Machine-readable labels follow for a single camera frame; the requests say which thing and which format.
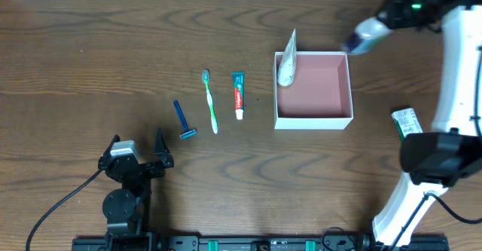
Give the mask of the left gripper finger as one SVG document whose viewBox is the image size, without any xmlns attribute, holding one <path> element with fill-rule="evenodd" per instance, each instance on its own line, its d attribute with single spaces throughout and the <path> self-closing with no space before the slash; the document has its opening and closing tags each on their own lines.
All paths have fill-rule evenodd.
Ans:
<svg viewBox="0 0 482 251">
<path fill-rule="evenodd" d="M 154 154 L 156 155 L 158 161 L 161 162 L 163 168 L 174 167 L 174 159 L 167 148 L 166 143 L 164 142 L 163 133 L 160 128 L 158 128 L 156 132 Z"/>
<path fill-rule="evenodd" d="M 112 141 L 110 142 L 109 146 L 107 147 L 107 149 L 104 151 L 104 153 L 102 154 L 103 157 L 110 157 L 111 156 L 111 148 L 112 146 L 116 143 L 116 142 L 119 142 L 120 141 L 120 137 L 115 134 Z"/>
</svg>

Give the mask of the clear pump bottle blue liquid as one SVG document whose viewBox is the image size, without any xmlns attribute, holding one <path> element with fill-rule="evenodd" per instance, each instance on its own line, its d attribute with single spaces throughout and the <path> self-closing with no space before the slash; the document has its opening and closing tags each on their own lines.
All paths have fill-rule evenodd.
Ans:
<svg viewBox="0 0 482 251">
<path fill-rule="evenodd" d="M 376 17 L 368 18 L 355 27 L 348 39 L 342 43 L 342 50 L 351 55 L 367 53 L 391 32 L 392 30 Z"/>
</svg>

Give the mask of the green white toothbrush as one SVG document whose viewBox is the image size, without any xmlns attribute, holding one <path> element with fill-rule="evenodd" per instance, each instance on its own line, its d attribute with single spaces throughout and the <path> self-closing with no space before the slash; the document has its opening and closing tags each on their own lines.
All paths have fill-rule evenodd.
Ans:
<svg viewBox="0 0 482 251">
<path fill-rule="evenodd" d="M 208 69 L 203 70 L 202 78 L 203 78 L 203 83 L 205 84 L 205 87 L 206 87 L 206 101 L 207 101 L 209 111 L 210 111 L 212 131 L 213 131 L 214 134 L 217 134 L 218 133 L 218 122 L 217 122 L 217 118 L 215 116 L 214 102 L 213 102 L 211 90 L 209 88 L 210 75 L 209 75 Z"/>
</svg>

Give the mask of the Colgate toothpaste tube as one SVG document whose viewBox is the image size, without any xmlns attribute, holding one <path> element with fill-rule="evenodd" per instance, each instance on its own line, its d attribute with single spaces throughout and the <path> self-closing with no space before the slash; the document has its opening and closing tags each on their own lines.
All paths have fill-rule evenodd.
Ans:
<svg viewBox="0 0 482 251">
<path fill-rule="evenodd" d="M 233 72 L 233 88 L 235 97 L 235 115 L 237 120 L 243 119 L 244 114 L 244 72 Z"/>
</svg>

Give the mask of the green white soap box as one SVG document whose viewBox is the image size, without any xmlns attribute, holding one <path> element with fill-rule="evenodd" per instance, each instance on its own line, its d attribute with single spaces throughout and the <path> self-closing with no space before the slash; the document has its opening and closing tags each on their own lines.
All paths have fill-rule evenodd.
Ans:
<svg viewBox="0 0 482 251">
<path fill-rule="evenodd" d="M 394 111 L 391 117 L 402 142 L 409 134 L 423 132 L 416 113 L 411 107 Z"/>
</svg>

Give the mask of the white floral lotion tube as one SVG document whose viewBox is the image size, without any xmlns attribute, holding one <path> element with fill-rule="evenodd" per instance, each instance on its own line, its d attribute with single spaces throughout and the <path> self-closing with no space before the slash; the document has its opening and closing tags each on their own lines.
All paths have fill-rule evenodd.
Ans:
<svg viewBox="0 0 482 251">
<path fill-rule="evenodd" d="M 293 80 L 297 66 L 297 32 L 293 30 L 285 47 L 277 72 L 277 83 L 281 87 L 289 87 Z"/>
</svg>

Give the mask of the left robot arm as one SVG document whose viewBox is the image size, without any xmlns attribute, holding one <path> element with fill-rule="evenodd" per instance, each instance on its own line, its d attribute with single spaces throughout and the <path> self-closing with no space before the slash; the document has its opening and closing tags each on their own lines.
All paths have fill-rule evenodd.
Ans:
<svg viewBox="0 0 482 251">
<path fill-rule="evenodd" d="M 122 141 L 115 135 L 98 162 L 106 176 L 121 184 L 102 203 L 107 219 L 103 250 L 165 250 L 165 240 L 149 231 L 151 180 L 165 176 L 174 167 L 162 130 L 158 129 L 154 144 L 157 160 L 139 163 L 135 142 Z"/>
</svg>

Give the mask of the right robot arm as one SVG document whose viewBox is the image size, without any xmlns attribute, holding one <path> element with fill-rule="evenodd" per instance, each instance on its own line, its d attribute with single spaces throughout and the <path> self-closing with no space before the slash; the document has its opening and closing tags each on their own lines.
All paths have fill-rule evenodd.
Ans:
<svg viewBox="0 0 482 251">
<path fill-rule="evenodd" d="M 377 18 L 390 29 L 440 22 L 444 37 L 432 129 L 403 139 L 401 178 L 372 221 L 374 242 L 393 250 L 409 245 L 434 201 L 481 169 L 481 0 L 386 0 Z"/>
</svg>

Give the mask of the blue disposable razor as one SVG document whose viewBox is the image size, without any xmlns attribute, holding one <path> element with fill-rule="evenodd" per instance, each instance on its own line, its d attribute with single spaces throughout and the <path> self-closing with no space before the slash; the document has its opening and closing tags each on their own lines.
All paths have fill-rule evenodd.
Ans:
<svg viewBox="0 0 482 251">
<path fill-rule="evenodd" d="M 177 116 L 178 116 L 178 119 L 180 120 L 181 124 L 182 124 L 182 127 L 183 127 L 183 130 L 184 132 L 180 135 L 180 138 L 181 139 L 188 139 L 192 136 L 196 136 L 197 135 L 197 131 L 195 129 L 190 129 L 189 126 L 188 126 L 188 123 L 185 119 L 185 116 L 182 112 L 182 109 L 181 109 L 181 106 L 179 105 L 179 102 L 178 100 L 175 100 L 173 102 L 173 105 L 175 107 L 175 110 L 176 110 L 176 113 L 177 113 Z"/>
</svg>

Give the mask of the white box pink interior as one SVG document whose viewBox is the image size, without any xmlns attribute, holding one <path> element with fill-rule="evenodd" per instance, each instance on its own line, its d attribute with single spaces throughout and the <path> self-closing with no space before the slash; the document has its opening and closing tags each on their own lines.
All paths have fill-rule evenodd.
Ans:
<svg viewBox="0 0 482 251">
<path fill-rule="evenodd" d="M 293 83 L 273 79 L 276 130 L 343 130 L 354 118 L 348 56 L 298 51 Z"/>
</svg>

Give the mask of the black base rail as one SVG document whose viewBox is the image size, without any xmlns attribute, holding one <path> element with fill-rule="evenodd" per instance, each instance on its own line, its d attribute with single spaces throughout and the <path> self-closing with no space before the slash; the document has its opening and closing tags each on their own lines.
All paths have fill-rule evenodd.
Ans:
<svg viewBox="0 0 482 251">
<path fill-rule="evenodd" d="M 404 246 L 376 243 L 366 234 L 327 233 L 320 237 L 197 237 L 146 234 L 144 237 L 83 237 L 72 241 L 73 251 L 356 251 L 450 249 L 446 237 L 414 236 Z"/>
</svg>

